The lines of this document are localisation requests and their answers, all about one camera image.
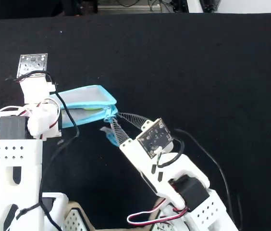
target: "circuit board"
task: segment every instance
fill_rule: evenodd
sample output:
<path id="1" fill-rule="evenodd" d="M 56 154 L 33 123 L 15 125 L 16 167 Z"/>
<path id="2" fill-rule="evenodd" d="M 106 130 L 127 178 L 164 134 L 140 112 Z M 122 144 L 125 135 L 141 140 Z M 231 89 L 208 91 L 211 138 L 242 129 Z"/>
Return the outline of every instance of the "circuit board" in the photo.
<path id="1" fill-rule="evenodd" d="M 173 141 L 173 138 L 163 120 L 159 119 L 154 125 L 152 125 L 151 128 L 141 134 L 137 140 L 152 159 L 156 155 L 154 151 L 160 146 L 162 149 L 165 148 L 170 142 Z"/>

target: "blue pouch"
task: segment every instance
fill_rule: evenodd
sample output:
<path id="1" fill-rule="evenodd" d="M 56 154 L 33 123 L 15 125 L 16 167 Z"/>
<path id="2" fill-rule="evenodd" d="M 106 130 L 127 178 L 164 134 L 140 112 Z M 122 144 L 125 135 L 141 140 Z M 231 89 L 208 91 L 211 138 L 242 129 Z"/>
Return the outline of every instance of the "blue pouch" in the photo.
<path id="1" fill-rule="evenodd" d="M 87 124 L 97 120 L 109 120 L 118 113 L 115 107 L 116 99 L 100 85 L 92 85 L 59 92 L 77 125 Z M 61 101 L 53 94 L 50 95 L 62 110 L 62 128 L 72 127 Z"/>

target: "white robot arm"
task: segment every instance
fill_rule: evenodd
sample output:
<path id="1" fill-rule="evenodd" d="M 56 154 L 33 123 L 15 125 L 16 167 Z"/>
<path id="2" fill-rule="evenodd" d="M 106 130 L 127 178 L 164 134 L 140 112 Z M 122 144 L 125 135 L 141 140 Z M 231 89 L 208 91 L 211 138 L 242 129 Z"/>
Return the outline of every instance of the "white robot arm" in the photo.
<path id="1" fill-rule="evenodd" d="M 238 231 L 218 194 L 209 188 L 207 176 L 186 155 L 171 153 L 173 138 L 162 119 L 153 122 L 135 119 L 131 114 L 120 117 L 142 130 L 133 140 L 113 119 L 112 130 L 121 151 L 154 193 L 165 198 L 158 208 L 164 218 L 132 222 L 130 218 L 140 213 L 132 214 L 127 218 L 130 224 L 141 226 L 166 221 L 177 231 Z"/>
<path id="2" fill-rule="evenodd" d="M 49 97 L 56 87 L 53 82 L 46 81 L 43 73 L 46 66 L 47 54 L 21 55 L 15 80 L 22 87 L 25 106 L 0 109 L 0 231 L 13 204 L 18 209 L 10 230 L 56 230 L 39 204 L 43 141 L 61 136 L 61 109 L 58 102 Z M 13 180 L 14 167 L 21 167 L 19 184 Z M 67 196 L 43 193 L 42 198 L 53 198 L 50 216 L 61 226 Z M 29 211 L 27 208 L 31 206 L 36 207 Z"/>

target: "white wall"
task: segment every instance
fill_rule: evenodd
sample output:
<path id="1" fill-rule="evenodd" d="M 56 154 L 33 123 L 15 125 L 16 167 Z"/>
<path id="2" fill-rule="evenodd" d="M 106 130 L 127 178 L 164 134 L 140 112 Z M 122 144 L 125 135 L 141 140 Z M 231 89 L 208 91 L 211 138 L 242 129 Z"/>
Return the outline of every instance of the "white wall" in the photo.
<path id="1" fill-rule="evenodd" d="M 271 0 L 221 0 L 218 13 L 271 13 Z"/>

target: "black tabletop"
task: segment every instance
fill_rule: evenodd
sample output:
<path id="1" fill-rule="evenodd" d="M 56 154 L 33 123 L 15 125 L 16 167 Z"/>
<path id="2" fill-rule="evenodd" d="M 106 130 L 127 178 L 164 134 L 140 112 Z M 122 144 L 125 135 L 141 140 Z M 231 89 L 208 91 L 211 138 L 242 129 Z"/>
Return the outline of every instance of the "black tabletop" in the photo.
<path id="1" fill-rule="evenodd" d="M 100 84 L 120 111 L 191 132 L 223 168 L 236 216 L 240 196 L 244 230 L 271 231 L 271 14 L 0 20 L 0 108 L 23 104 L 20 86 L 4 79 L 16 75 L 20 54 L 30 53 L 49 54 L 61 91 Z M 80 126 L 44 191 L 78 201 L 96 228 L 124 228 L 126 216 L 151 208 L 156 196 L 102 126 Z M 226 203 L 218 169 L 180 137 Z M 44 143 L 44 163 L 55 148 L 55 140 Z"/>

